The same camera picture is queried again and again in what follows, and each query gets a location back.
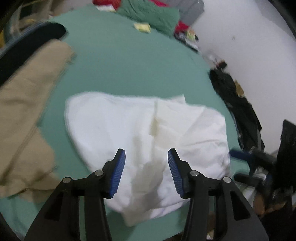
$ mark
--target green cloth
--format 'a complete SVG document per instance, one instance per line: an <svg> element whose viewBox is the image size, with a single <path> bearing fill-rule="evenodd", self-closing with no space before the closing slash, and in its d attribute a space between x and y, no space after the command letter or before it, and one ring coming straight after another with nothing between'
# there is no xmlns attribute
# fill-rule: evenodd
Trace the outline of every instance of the green cloth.
<svg viewBox="0 0 296 241"><path fill-rule="evenodd" d="M149 0L122 0L117 13L140 23L149 23L159 32L172 36L180 19L179 10L158 7Z"/></svg>
<svg viewBox="0 0 296 241"><path fill-rule="evenodd" d="M224 102L215 93L208 76L209 66L202 56L152 29L143 34L133 21L89 5L55 17L69 34L64 41L77 54L66 69L39 121L42 136L55 152L57 175L84 178L90 172L67 135L65 101L83 91L114 95L158 96L184 94L189 104L201 104L225 116L229 148L239 148L237 132ZM247 165L231 160L231 171L247 170ZM25 235L41 204L17 196L0 199L0 212L7 223ZM106 207L113 241L162 241L184 229L188 205L168 215L126 227L121 214ZM85 233L81 231L81 240Z"/></svg>

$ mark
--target crumpled white fabric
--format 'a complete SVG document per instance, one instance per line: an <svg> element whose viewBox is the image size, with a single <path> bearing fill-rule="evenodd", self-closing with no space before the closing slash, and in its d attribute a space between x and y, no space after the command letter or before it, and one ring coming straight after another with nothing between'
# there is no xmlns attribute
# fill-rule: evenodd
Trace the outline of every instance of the crumpled white fabric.
<svg viewBox="0 0 296 241"><path fill-rule="evenodd" d="M85 92L66 101L65 122L89 170L101 169L118 148L126 164L117 193L106 204L127 226L181 207L168 166L168 150L206 177L230 173L224 117L214 109L188 105L184 96L113 96Z"/></svg>

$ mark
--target green bed sheet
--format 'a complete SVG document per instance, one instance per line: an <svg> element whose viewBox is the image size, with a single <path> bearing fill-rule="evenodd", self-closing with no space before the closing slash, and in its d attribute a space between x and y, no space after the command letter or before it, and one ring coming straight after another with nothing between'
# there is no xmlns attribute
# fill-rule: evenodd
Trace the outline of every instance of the green bed sheet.
<svg viewBox="0 0 296 241"><path fill-rule="evenodd" d="M43 137L55 151L57 175L83 178L89 171L77 155L64 123L66 99L83 91L115 95L171 97L184 94L186 102L213 107L225 116L229 148L239 147L230 113L212 88L209 67L202 56L156 30L137 31L133 21L89 5L58 16L69 34L64 39L77 56L49 99L39 121ZM231 161L232 173L247 166ZM24 236L43 203L17 196L0 199L0 212L12 229ZM126 227L121 214L107 208L114 241L160 241L181 232L188 206L164 217Z"/></svg>

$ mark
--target fabric fold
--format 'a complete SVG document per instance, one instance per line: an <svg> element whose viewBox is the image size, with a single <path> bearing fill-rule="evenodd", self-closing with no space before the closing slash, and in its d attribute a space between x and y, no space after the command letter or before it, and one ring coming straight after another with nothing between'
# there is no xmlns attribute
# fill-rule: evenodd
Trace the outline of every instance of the fabric fold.
<svg viewBox="0 0 296 241"><path fill-rule="evenodd" d="M29 191L26 197L40 201L45 190L53 190L59 183L52 173L54 152L36 124L73 55L68 44L52 40L0 88L1 197Z"/></svg>
<svg viewBox="0 0 296 241"><path fill-rule="evenodd" d="M126 152L118 192L106 204L122 213L127 226L157 218L180 208L168 166L168 150L207 177L230 172L224 117L205 106L188 105L184 96L112 96L85 92L66 102L69 136L90 169Z"/></svg>

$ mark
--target beige cloth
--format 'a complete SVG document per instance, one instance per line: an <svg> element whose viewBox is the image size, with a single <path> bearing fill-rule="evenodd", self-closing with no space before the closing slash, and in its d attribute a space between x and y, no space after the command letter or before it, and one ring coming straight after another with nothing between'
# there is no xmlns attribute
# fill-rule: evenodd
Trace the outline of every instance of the beige cloth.
<svg viewBox="0 0 296 241"><path fill-rule="evenodd" d="M52 40L0 88L0 197L21 192L40 201L59 183L54 151L36 123L73 55L68 44Z"/></svg>

